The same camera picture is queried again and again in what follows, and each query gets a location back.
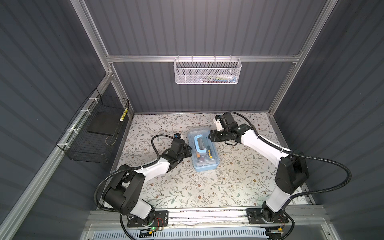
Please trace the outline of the blue plastic tool box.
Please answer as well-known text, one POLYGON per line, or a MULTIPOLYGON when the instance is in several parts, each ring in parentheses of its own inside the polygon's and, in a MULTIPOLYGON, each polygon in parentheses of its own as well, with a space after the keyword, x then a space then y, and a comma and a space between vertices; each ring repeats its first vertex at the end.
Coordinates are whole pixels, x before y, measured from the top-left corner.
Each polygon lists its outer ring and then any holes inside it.
POLYGON ((220 157, 213 142, 209 140, 210 129, 192 129, 188 133, 188 140, 192 148, 193 167, 196 172, 204 172, 216 169, 220 164, 220 157), (210 159, 207 146, 211 147, 213 158, 210 159))

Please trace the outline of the yellow black screwdriver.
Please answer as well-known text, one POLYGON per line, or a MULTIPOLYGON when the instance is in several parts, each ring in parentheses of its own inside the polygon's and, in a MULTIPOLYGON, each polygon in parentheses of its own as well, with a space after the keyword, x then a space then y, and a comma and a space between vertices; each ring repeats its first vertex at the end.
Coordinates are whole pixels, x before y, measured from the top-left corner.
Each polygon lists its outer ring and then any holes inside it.
POLYGON ((212 155, 212 151, 211 151, 211 147, 210 146, 207 146, 207 152, 208 152, 209 158, 212 159, 213 155, 212 155))

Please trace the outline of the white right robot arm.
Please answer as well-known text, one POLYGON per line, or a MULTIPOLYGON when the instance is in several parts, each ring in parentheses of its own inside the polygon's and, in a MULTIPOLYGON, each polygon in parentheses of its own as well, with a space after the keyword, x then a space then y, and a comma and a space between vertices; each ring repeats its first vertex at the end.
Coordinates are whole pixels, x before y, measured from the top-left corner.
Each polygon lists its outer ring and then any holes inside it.
POLYGON ((298 153, 283 148, 260 135, 256 127, 244 116, 226 112, 215 116, 216 129, 211 130, 212 142, 235 141, 243 144, 269 160, 277 169, 276 187, 262 205, 264 220, 272 222, 293 199, 293 193, 309 178, 306 159, 298 153))

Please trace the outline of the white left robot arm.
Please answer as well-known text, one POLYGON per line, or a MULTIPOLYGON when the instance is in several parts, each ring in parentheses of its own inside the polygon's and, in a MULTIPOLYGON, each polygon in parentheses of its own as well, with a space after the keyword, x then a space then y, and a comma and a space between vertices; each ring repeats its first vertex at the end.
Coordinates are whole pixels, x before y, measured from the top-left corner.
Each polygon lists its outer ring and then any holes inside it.
POLYGON ((97 208, 106 212, 134 216, 150 224, 155 218, 155 207, 140 198, 143 185, 173 170, 185 158, 192 156, 192 148, 181 138, 170 137, 171 147, 146 165, 122 165, 107 176, 94 192, 97 208))

